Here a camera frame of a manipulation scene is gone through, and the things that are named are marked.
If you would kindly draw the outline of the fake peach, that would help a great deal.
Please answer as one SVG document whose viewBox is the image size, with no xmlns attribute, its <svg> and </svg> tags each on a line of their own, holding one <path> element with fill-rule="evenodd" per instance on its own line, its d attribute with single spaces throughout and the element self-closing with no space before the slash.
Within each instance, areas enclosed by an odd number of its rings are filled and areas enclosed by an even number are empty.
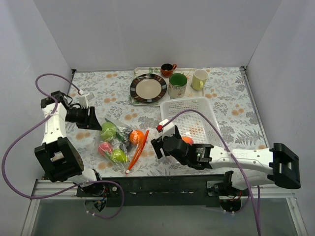
<svg viewBox="0 0 315 236">
<path fill-rule="evenodd" d="M 182 140 L 189 144 L 189 145 L 192 145 L 194 142 L 193 142 L 193 139 L 191 137 L 188 137 L 188 136 L 182 136 Z"/>
<path fill-rule="evenodd" d="M 108 142 L 103 142 L 98 146 L 98 153 L 102 156 L 110 156 L 113 152 L 113 146 Z"/>
</svg>

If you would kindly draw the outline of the green fake cabbage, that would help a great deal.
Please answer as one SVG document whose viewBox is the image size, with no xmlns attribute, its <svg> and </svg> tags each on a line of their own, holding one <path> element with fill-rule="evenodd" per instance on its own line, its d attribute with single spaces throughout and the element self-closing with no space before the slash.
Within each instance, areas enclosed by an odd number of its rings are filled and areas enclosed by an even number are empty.
<svg viewBox="0 0 315 236">
<path fill-rule="evenodd" d="M 100 131 L 100 138 L 104 142 L 112 142 L 117 133 L 117 127 L 115 124 L 107 121 L 102 124 L 102 130 Z"/>
</svg>

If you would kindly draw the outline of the white plastic basket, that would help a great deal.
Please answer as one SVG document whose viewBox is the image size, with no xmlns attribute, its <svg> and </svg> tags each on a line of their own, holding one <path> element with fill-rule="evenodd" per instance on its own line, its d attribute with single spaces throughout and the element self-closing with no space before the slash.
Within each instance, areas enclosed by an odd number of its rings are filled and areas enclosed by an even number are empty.
<svg viewBox="0 0 315 236">
<path fill-rule="evenodd" d="M 210 101 L 205 97 L 164 101 L 160 105 L 161 118 L 170 120 L 179 112 L 189 109 L 200 112 L 205 118 L 192 111 L 181 114 L 173 120 L 174 125 L 178 126 L 180 134 L 192 138 L 195 144 L 212 144 L 222 147 L 223 144 L 217 135 L 217 132 L 220 132 L 219 124 Z"/>
</svg>

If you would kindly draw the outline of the orange fake fruit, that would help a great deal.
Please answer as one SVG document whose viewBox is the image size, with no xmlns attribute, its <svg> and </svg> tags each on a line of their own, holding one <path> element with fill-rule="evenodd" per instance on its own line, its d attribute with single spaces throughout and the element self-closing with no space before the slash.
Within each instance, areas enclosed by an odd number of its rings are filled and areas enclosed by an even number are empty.
<svg viewBox="0 0 315 236">
<path fill-rule="evenodd" d="M 133 145 L 138 145 L 142 142 L 144 134 L 140 130 L 133 130 L 129 135 L 129 140 Z"/>
</svg>

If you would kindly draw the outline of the dark purple fake fruit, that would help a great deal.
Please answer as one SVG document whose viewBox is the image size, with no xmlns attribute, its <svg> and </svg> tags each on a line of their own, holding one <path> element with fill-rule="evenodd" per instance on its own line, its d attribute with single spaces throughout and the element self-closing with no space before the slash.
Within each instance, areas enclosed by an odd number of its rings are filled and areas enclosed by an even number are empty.
<svg viewBox="0 0 315 236">
<path fill-rule="evenodd" d="M 123 137 L 124 142 L 129 142 L 130 134 L 133 132 L 132 128 L 125 127 L 121 131 L 121 136 Z"/>
</svg>

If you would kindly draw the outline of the clear zip top bag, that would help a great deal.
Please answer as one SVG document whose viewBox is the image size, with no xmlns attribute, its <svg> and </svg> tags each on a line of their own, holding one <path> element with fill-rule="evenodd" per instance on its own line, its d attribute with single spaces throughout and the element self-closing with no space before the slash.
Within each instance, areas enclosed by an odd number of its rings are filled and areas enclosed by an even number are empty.
<svg viewBox="0 0 315 236">
<path fill-rule="evenodd" d="M 129 174 L 144 150 L 149 130 L 143 131 L 105 117 L 96 140 L 97 153 L 114 169 Z"/>
</svg>

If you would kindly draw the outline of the green fake pear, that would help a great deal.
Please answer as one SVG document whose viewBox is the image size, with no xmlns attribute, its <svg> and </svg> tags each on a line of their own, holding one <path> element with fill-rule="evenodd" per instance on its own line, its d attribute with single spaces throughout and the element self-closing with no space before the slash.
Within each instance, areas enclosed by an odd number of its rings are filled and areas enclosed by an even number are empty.
<svg viewBox="0 0 315 236">
<path fill-rule="evenodd" d="M 111 160 L 117 163 L 126 163 L 128 157 L 121 149 L 115 149 L 111 154 Z"/>
</svg>

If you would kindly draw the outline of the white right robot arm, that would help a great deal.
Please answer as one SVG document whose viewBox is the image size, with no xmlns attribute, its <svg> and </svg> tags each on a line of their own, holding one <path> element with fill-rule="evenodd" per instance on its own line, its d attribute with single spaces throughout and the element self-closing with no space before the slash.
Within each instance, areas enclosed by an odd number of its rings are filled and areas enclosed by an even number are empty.
<svg viewBox="0 0 315 236">
<path fill-rule="evenodd" d="M 158 158 L 172 156 L 196 170 L 228 168 L 221 184 L 227 195 L 270 183 L 284 189 L 301 187 L 299 157 L 282 143 L 272 148 L 227 151 L 212 144 L 187 144 L 173 126 L 151 144 Z"/>
</svg>

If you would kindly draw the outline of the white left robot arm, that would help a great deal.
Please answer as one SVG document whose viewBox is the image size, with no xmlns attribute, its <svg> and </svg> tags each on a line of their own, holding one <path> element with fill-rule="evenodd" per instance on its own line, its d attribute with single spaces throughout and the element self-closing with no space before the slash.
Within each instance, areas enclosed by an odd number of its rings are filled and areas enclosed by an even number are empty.
<svg viewBox="0 0 315 236">
<path fill-rule="evenodd" d="M 83 160 L 66 135 L 65 124 L 74 123 L 80 129 L 98 130 L 99 124 L 95 107 L 89 106 L 94 98 L 92 93 L 79 96 L 79 102 L 70 104 L 66 94 L 56 91 L 50 97 L 41 100 L 44 113 L 45 130 L 42 144 L 34 149 L 36 158 L 51 182 L 70 180 L 88 187 L 95 197 L 104 193 L 105 185 L 96 170 L 84 167 Z"/>
</svg>

